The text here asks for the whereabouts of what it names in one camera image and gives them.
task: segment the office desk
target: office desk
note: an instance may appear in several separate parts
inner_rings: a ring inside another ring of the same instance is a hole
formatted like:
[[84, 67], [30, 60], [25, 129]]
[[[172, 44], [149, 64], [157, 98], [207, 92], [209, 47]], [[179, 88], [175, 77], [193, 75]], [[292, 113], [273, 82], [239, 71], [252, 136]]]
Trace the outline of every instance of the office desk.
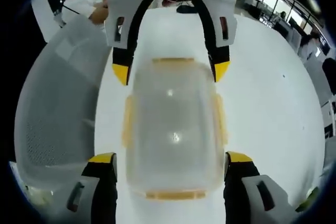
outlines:
[[[216, 84], [224, 101], [226, 151], [250, 156], [297, 206], [318, 183], [324, 158], [323, 120], [314, 86], [300, 59], [276, 31], [237, 16], [231, 64]], [[117, 223], [224, 223], [222, 185], [207, 198], [150, 201], [133, 195], [125, 178], [121, 131], [126, 97], [140, 61], [194, 57], [208, 63], [201, 21], [174, 7], [148, 10], [142, 21], [128, 87], [106, 66], [97, 105], [95, 153], [118, 156]]]

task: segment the transparent plastic container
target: transparent plastic container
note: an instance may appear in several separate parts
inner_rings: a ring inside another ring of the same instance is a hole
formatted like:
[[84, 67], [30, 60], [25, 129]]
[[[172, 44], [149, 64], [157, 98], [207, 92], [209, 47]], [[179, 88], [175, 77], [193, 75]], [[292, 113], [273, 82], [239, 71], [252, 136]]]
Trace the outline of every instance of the transparent plastic container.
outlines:
[[130, 187], [166, 199], [201, 198], [218, 187], [224, 182], [220, 120], [209, 67], [193, 59], [153, 60], [141, 67], [129, 118]]

